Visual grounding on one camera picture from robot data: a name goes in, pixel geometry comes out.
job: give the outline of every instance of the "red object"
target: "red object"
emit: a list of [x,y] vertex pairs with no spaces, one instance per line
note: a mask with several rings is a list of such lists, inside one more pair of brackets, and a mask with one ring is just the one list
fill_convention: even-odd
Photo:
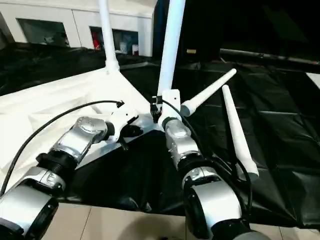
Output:
[[92,33],[92,40],[93,40],[93,47],[95,50],[101,50],[101,45],[100,45],[100,42],[98,40],[98,37],[97,37],[97,33],[96,32],[93,32]]

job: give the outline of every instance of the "black cable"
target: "black cable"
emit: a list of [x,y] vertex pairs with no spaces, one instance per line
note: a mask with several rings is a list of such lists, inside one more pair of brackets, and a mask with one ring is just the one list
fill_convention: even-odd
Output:
[[246,212],[247,212],[247,216],[250,217],[251,215],[251,208],[252,208],[252,182],[251,182],[251,179],[250,179],[250,176],[249,176],[249,173],[247,172],[245,166],[243,165],[243,163],[236,157],[235,158],[237,164],[239,164],[244,176],[245,176],[245,181],[247,182],[248,184],[248,191],[249,191],[249,194],[248,194],[248,201],[246,203]]
[[[200,152],[202,152],[204,154],[204,149],[202,147],[200,138],[198,137],[196,131],[194,130],[194,128],[191,126],[191,124],[189,123],[189,121],[186,119],[185,116],[183,116],[180,111],[175,108],[171,103],[167,102],[166,100],[162,99],[162,102],[167,104],[168,106],[170,106],[174,111],[176,111],[177,114],[179,114],[179,116],[182,118],[182,120],[185,122],[185,124],[187,125],[187,127],[190,129],[191,134],[194,137],[195,142],[198,144],[198,147],[200,149]],[[246,211],[247,211],[247,216],[250,217],[251,214],[251,208],[252,208],[252,183],[251,183],[251,179],[250,176],[245,168],[245,166],[242,164],[242,162],[236,158],[236,162],[239,164],[241,170],[243,171],[243,174],[245,176],[245,180],[248,184],[248,200],[247,200],[247,204],[246,204]],[[215,164],[217,164],[218,166],[220,166],[222,169],[225,169],[220,163],[215,162]]]
[[28,145],[28,143],[38,134],[40,133],[44,128],[46,128],[47,126],[49,126],[50,124],[52,124],[54,121],[56,121],[57,119],[63,117],[64,115],[67,115],[75,110],[78,109],[82,109],[84,107],[90,106],[90,105],[94,105],[94,104],[102,104],[102,103],[113,103],[113,104],[122,104],[122,102],[120,101],[113,101],[113,100],[101,100],[101,101],[92,101],[92,102],[88,102],[86,104],[82,104],[80,106],[76,106],[74,108],[71,108],[57,116],[55,116],[54,118],[52,118],[51,120],[49,120],[47,123],[45,123],[44,125],[42,125],[41,127],[39,127],[34,133],[31,134],[31,136],[28,137],[27,140],[25,140],[25,142],[22,144],[22,146],[19,148],[18,152],[16,153],[16,155],[14,156],[10,167],[8,169],[8,172],[6,173],[5,179],[3,181],[1,190],[0,190],[0,197],[5,194],[6,192],[6,188],[8,186],[8,182],[9,179],[12,175],[12,172],[14,171],[14,168],[17,164],[18,158],[20,157],[21,153],[23,152],[23,150],[25,149],[25,147]]

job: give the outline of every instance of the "white tube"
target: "white tube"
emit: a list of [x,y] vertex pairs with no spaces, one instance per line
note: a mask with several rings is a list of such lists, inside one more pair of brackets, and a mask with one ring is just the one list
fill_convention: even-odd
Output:
[[[248,172],[251,181],[253,182],[259,178],[257,165],[252,160],[246,137],[244,131],[242,130],[242,126],[229,87],[227,85],[224,85],[222,87],[222,92],[226,106],[226,112],[228,115],[235,155],[241,161],[246,171]],[[246,177],[238,164],[236,165],[236,169],[239,178],[245,180]]]
[[119,71],[119,63],[116,58],[114,36],[109,17],[108,0],[99,0],[101,28],[105,50],[105,67],[108,72]]
[[186,0],[170,0],[161,60],[158,96],[161,96],[164,90],[169,90],[172,87],[185,4]]
[[210,86],[208,86],[205,90],[198,93],[192,99],[185,101],[181,105],[181,113],[185,116],[192,115],[197,107],[204,103],[212,94],[214,94],[223,84],[225,84],[230,78],[232,78],[236,74],[237,70],[235,68],[228,71],[225,75],[220,77]]

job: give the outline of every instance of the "white plastic rod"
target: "white plastic rod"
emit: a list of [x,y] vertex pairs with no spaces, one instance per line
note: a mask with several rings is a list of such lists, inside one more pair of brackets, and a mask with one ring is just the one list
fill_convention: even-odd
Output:
[[211,97],[219,88],[222,87],[230,78],[232,78],[236,74],[237,70],[235,68],[228,71],[225,75],[220,77],[210,86],[208,86],[205,90],[198,93],[198,95],[194,96],[192,99],[185,101],[181,105],[181,113],[186,117],[192,115],[197,107],[204,103],[208,98]]
[[114,36],[109,17],[108,0],[99,0],[101,28],[105,50],[105,67],[108,72],[119,71],[119,63],[116,58]]
[[170,0],[157,95],[172,87],[186,0]]
[[[242,129],[229,86],[224,85],[222,87],[222,92],[226,106],[226,113],[228,115],[235,155],[241,161],[246,171],[248,172],[251,181],[253,182],[259,178],[257,165],[252,160],[246,137]],[[239,178],[245,180],[246,177],[238,164],[236,165],[236,170],[238,172]]]

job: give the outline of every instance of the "robotic arm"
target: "robotic arm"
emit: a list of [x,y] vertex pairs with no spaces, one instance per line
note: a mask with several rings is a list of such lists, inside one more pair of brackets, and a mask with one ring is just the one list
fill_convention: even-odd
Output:
[[108,122],[80,117],[48,153],[36,158],[38,165],[0,198],[0,238],[40,240],[58,209],[56,197],[66,189],[92,144],[117,142],[123,127],[137,118],[136,111],[126,104]]
[[164,90],[154,105],[161,104],[157,123],[165,132],[166,146],[181,178],[185,216],[189,230],[198,239],[269,240],[242,220],[242,209],[234,190],[202,156],[181,116],[180,92]]

